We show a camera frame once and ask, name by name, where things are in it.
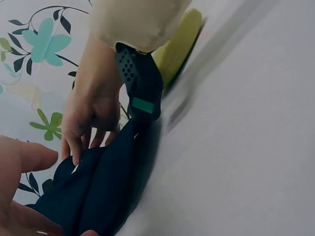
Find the green flower print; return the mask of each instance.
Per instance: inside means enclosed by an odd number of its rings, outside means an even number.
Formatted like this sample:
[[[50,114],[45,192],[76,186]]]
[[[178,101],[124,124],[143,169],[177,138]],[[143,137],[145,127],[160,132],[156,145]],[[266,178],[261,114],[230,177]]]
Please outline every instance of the green flower print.
[[[54,20],[47,18],[44,20],[36,34],[32,30],[24,30],[22,35],[24,39],[33,46],[31,50],[31,59],[35,63],[42,63],[46,60],[53,66],[63,65],[63,61],[56,55],[65,49],[71,42],[71,37],[58,34],[52,36],[54,29]]]
[[[54,135],[61,140],[61,128],[59,126],[61,125],[61,121],[63,119],[63,115],[59,112],[54,112],[51,115],[50,123],[48,122],[47,117],[43,113],[41,109],[37,109],[37,113],[44,124],[39,124],[36,122],[30,122],[30,126],[41,129],[41,130],[47,130],[47,132],[44,135],[45,140],[52,141],[54,139]]]

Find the dark leaf print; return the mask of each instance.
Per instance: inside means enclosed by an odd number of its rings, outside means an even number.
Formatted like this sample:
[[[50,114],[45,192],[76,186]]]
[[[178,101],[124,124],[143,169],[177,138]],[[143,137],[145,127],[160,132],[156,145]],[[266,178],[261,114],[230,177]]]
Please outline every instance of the dark leaf print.
[[[57,11],[55,11],[54,14],[53,14],[53,17],[54,17],[54,20],[55,20],[55,21],[59,18],[59,12],[60,12],[60,10],[57,10]]]
[[[28,30],[29,28],[25,29],[17,29],[16,31],[13,31],[12,34],[22,34],[23,31]]]
[[[32,74],[32,64],[33,64],[33,61],[32,59],[30,58],[28,63],[26,64],[26,72],[31,75]]]
[[[8,33],[8,35],[9,35],[9,37],[11,38],[12,42],[13,42],[16,46],[18,46],[19,48],[23,49],[23,48],[22,48],[22,45],[20,44],[19,40],[18,40],[16,37],[14,37],[13,35],[11,35],[10,33]]]
[[[42,184],[44,194],[47,193],[53,187],[53,180],[48,179]]]
[[[11,47],[11,53],[12,53],[13,55],[17,55],[17,56],[23,55],[23,54],[19,53],[15,48],[12,48],[12,47]]]
[[[31,189],[30,187],[26,186],[25,184],[20,183],[18,186],[18,189],[30,192],[30,193],[35,193],[33,189]]]
[[[61,25],[64,27],[64,29],[70,34],[71,32],[70,22],[64,16],[60,17],[60,22],[61,22]]]
[[[38,183],[37,183],[33,173],[30,173],[30,183],[31,183],[31,186],[38,192]]]
[[[18,72],[18,71],[22,68],[24,58],[25,58],[25,57],[20,58],[20,59],[17,59],[17,60],[13,63],[15,72]]]
[[[77,75],[77,72],[76,71],[71,71],[71,72],[69,72],[68,75],[75,77]]]
[[[26,25],[26,24],[23,24],[21,23],[20,21],[18,20],[9,20],[10,23],[16,25],[16,26],[23,26],[23,25]]]

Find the leaf print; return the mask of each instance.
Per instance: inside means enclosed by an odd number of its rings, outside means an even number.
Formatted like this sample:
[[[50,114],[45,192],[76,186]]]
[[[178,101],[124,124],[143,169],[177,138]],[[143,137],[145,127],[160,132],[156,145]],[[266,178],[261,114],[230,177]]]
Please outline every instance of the leaf print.
[[[0,38],[0,45],[3,47],[3,49],[11,51],[10,43],[6,38]]]
[[[14,25],[16,25],[16,26],[24,26],[24,25],[26,25],[26,24],[21,23],[18,20],[9,20],[9,22],[14,24]]]
[[[45,116],[45,114],[43,113],[43,111],[41,109],[37,109],[37,113],[39,115],[39,117],[41,118],[41,120],[44,122],[44,124],[46,126],[49,126],[49,122],[48,122],[48,119],[47,117]]]
[[[31,189],[30,187],[26,186],[25,184],[19,183],[18,189],[30,192],[30,193],[35,193],[35,191],[33,189]]]
[[[18,46],[19,48],[23,49],[23,48],[22,48],[22,45],[20,44],[19,40],[18,40],[16,37],[14,37],[13,35],[11,35],[10,33],[8,33],[8,35],[9,35],[9,37],[11,38],[12,42],[13,42],[16,46]]]
[[[57,128],[59,125],[61,125],[63,119],[63,115],[59,112],[54,112],[51,115],[51,119],[50,119],[50,127],[51,128]]]
[[[42,184],[42,188],[43,188],[43,192],[44,194],[47,193],[48,191],[50,191],[53,187],[53,180],[52,179],[48,179],[45,182],[43,182]]]
[[[23,54],[19,53],[15,48],[11,47],[11,53],[16,56],[22,56]]]
[[[57,11],[55,11],[54,14],[53,14],[53,17],[54,17],[54,20],[55,20],[55,21],[59,18],[59,12],[60,12],[60,10],[57,10]]]
[[[30,58],[28,63],[26,64],[26,72],[29,74],[29,75],[32,75],[32,64],[33,64],[33,61],[32,59]]]
[[[69,76],[75,77],[77,75],[76,71],[71,71],[68,73]]]
[[[30,184],[33,187],[33,189],[35,189],[35,191],[38,192],[38,183],[37,183],[33,173],[30,173]]]
[[[18,71],[22,68],[24,58],[25,58],[25,57],[22,57],[22,58],[20,58],[20,59],[17,59],[17,60],[13,63],[15,72],[18,72]]]
[[[12,32],[12,34],[22,34],[23,31],[28,30],[29,28],[25,28],[25,29],[17,29],[15,31]]]
[[[54,135],[55,135],[58,139],[60,139],[60,140],[61,140],[61,138],[62,138],[61,133],[54,132]]]
[[[6,59],[5,52],[1,52],[1,53],[0,53],[0,57],[1,57],[1,61],[4,62],[5,59]]]
[[[50,130],[48,130],[45,135],[44,138],[46,141],[52,141],[54,139],[54,135],[53,132],[51,132]]]
[[[71,32],[70,22],[64,16],[61,16],[60,17],[60,23],[64,27],[64,29],[70,34],[70,32]]]
[[[35,129],[47,130],[47,127],[45,125],[38,124],[36,122],[30,122],[30,126],[35,128]]]

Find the hand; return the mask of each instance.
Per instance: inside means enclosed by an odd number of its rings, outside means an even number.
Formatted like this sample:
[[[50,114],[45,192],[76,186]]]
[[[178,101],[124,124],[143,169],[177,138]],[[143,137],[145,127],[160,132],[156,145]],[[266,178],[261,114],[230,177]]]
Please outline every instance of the hand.
[[[108,145],[120,131],[118,98],[99,98],[89,101],[72,91],[68,97],[62,123],[62,159],[73,153],[73,164],[79,164],[82,150],[90,145],[92,127],[97,129],[91,148],[99,147],[107,131]]]
[[[62,228],[37,211],[13,201],[21,173],[51,167],[58,153],[42,145],[0,136],[0,235],[63,235]]]
[[[90,35],[80,62],[75,86],[66,102],[62,121],[62,159],[73,154],[73,164],[89,148],[91,129],[97,129],[91,148],[99,147],[107,131],[106,144],[119,132],[119,90],[122,86],[115,52]]]

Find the navy blue fabric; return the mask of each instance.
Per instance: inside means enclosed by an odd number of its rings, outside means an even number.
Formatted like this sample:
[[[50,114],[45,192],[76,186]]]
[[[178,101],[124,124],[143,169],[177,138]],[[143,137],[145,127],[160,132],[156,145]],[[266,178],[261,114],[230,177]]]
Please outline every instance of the navy blue fabric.
[[[74,173],[72,158],[66,159],[56,169],[52,189],[29,207],[61,225],[66,236],[86,230],[115,235],[137,204],[138,150],[147,129],[129,121],[111,145],[84,152]]]

